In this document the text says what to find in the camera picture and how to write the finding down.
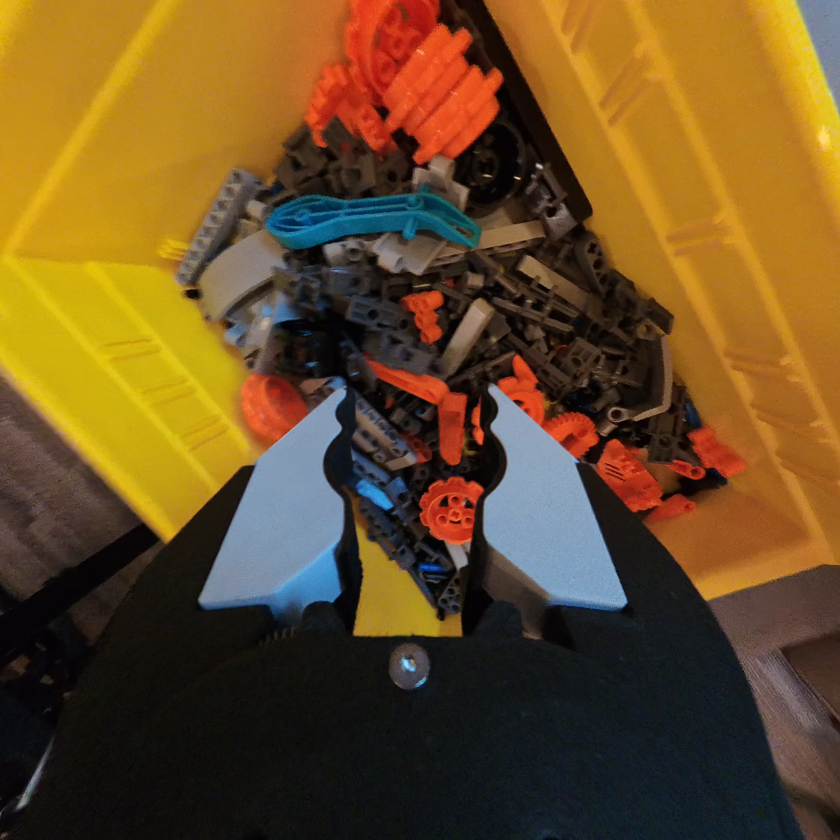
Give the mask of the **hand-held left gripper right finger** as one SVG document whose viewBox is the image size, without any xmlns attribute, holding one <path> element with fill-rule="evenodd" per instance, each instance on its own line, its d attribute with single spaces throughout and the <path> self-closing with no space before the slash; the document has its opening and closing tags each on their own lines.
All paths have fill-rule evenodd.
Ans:
<svg viewBox="0 0 840 840">
<path fill-rule="evenodd" d="M 506 395 L 487 385 L 479 428 L 475 579 L 542 634 L 561 607 L 619 613 L 628 605 L 579 462 Z"/>
</svg>

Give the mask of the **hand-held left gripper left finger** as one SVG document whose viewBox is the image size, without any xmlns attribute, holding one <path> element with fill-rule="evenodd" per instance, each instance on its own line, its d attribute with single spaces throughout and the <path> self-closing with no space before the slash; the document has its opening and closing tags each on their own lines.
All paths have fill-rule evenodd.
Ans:
<svg viewBox="0 0 840 840">
<path fill-rule="evenodd" d="M 208 611 L 265 606 L 288 627 L 315 602 L 352 627 L 361 558 L 350 499 L 355 392 L 337 387 L 254 464 L 198 597 Z"/>
</svg>

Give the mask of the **pile of building brick parts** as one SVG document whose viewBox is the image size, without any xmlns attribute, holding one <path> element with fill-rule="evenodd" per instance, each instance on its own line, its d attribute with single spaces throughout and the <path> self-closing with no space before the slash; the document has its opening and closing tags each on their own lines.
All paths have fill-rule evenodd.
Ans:
<svg viewBox="0 0 840 840">
<path fill-rule="evenodd" d="M 175 281 L 250 374 L 276 444 L 355 392 L 363 535 L 437 618 L 475 579 L 481 396 L 501 390 L 644 523 L 745 464 L 676 379 L 672 314 L 603 255 L 516 69 L 465 3 L 349 2 L 274 179 L 230 171 Z"/>
</svg>

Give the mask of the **yellow plastic bin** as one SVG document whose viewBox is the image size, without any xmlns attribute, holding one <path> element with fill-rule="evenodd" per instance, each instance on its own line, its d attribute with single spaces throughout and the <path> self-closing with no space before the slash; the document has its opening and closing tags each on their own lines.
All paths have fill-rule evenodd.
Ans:
<svg viewBox="0 0 840 840">
<path fill-rule="evenodd" d="M 655 533 L 706 598 L 838 563 L 838 117 L 796 2 L 488 2 L 748 467 Z M 348 2 L 2 2 L 2 369 L 171 540 L 258 447 L 161 256 L 262 177 Z"/>
</svg>

